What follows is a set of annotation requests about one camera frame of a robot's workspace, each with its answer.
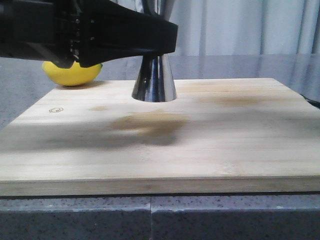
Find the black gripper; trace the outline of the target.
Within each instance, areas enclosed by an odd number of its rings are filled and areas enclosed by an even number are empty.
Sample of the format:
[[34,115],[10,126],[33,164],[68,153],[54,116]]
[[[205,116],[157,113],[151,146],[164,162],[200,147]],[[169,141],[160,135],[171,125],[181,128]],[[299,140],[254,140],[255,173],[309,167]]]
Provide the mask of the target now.
[[2,0],[0,55],[50,61],[68,69],[79,59],[81,0]]

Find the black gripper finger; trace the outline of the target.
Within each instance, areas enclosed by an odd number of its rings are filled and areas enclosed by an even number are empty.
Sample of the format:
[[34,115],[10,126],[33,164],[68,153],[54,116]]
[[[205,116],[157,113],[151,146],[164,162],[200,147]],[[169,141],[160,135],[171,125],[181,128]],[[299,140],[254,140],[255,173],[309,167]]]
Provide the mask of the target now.
[[134,3],[136,10],[111,0],[80,1],[81,67],[134,56],[161,56],[176,50],[178,26],[165,19],[156,1]]

